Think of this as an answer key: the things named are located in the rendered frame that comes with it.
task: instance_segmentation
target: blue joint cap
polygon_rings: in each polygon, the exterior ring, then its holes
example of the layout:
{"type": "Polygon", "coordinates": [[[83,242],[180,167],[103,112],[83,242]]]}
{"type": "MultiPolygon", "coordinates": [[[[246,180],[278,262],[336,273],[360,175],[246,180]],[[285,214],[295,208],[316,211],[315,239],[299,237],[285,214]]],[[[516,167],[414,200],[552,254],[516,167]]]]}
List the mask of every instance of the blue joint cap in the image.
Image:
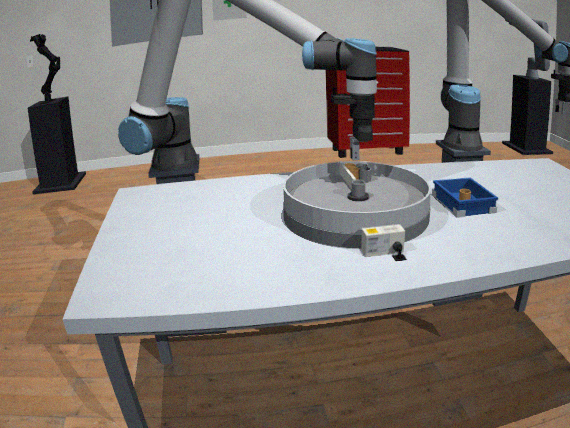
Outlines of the blue joint cap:
{"type": "Polygon", "coordinates": [[[366,53],[370,53],[372,55],[376,55],[376,45],[374,42],[370,40],[363,40],[363,39],[346,39],[344,41],[349,46],[353,48],[360,49],[366,53]]]}
{"type": "Polygon", "coordinates": [[[556,62],[566,61],[568,59],[568,48],[570,48],[570,43],[556,43],[552,48],[552,59],[556,62]]]}
{"type": "Polygon", "coordinates": [[[315,68],[315,47],[313,42],[305,42],[303,44],[303,65],[309,70],[315,68]]]}
{"type": "Polygon", "coordinates": [[[451,85],[449,96],[463,104],[476,104],[481,101],[481,91],[473,86],[451,85]]]}
{"type": "Polygon", "coordinates": [[[186,98],[183,98],[183,97],[167,98],[166,104],[169,106],[188,107],[188,100],[186,98]]]}
{"type": "Polygon", "coordinates": [[[138,117],[129,116],[119,125],[119,141],[133,155],[142,155],[152,149],[152,134],[138,117]]]}

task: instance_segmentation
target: table leg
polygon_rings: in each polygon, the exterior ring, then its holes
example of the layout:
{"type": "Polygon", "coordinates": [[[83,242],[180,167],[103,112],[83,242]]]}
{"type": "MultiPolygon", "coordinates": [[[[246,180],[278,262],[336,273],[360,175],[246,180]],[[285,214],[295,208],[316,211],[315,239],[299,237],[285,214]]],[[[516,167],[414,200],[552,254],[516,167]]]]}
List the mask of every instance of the table leg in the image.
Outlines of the table leg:
{"type": "Polygon", "coordinates": [[[530,293],[531,282],[519,285],[519,291],[517,293],[517,300],[515,300],[515,309],[517,312],[524,312],[526,308],[526,302],[528,301],[528,295],[530,293]]]}
{"type": "Polygon", "coordinates": [[[156,335],[156,346],[158,346],[158,355],[162,364],[172,364],[172,351],[170,350],[170,343],[168,343],[168,336],[156,335]]]}
{"type": "Polygon", "coordinates": [[[115,396],[127,426],[129,428],[148,428],[125,361],[119,336],[97,334],[96,337],[107,374],[115,390],[115,396]]]}

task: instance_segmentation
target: blue bin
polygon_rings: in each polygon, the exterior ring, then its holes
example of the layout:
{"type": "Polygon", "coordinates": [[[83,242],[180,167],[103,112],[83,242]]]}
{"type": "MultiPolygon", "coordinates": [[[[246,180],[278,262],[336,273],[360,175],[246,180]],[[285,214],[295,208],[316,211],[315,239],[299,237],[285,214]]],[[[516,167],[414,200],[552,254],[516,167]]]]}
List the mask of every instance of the blue bin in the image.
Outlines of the blue bin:
{"type": "Polygon", "coordinates": [[[465,211],[465,215],[489,214],[496,211],[499,198],[472,178],[434,180],[433,184],[435,198],[458,217],[463,215],[461,211],[465,211]],[[460,200],[460,189],[471,190],[471,199],[460,200]]]}

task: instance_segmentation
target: wooden floor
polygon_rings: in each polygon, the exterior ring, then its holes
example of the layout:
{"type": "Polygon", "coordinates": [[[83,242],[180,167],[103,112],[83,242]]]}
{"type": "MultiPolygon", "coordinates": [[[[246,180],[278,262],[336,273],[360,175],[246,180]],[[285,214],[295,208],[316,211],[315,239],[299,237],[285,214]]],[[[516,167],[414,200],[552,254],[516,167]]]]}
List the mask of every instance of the wooden floor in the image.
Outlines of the wooden floor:
{"type": "MultiPolygon", "coordinates": [[[[528,158],[485,146],[485,160],[528,158]]],[[[570,168],[570,152],[548,147],[536,157],[570,168]]],[[[430,163],[441,149],[361,156],[430,163]]],[[[198,179],[337,160],[330,149],[204,158],[198,179]]],[[[76,190],[42,195],[37,179],[0,184],[1,428],[126,426],[95,338],[68,336],[62,317],[115,193],[154,185],[148,168],[88,171],[76,190]]],[[[166,368],[152,338],[121,342],[150,427],[570,427],[570,280],[535,283],[525,313],[515,295],[175,339],[166,368]]]]}

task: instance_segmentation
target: brown cylindrical object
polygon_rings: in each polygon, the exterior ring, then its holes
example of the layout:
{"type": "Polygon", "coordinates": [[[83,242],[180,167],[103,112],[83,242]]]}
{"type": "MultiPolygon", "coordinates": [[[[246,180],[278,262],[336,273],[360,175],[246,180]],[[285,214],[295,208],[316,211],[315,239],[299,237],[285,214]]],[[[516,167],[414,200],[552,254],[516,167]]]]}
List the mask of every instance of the brown cylindrical object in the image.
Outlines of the brown cylindrical object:
{"type": "Polygon", "coordinates": [[[467,201],[471,199],[471,190],[469,189],[459,189],[459,200],[467,201]]]}

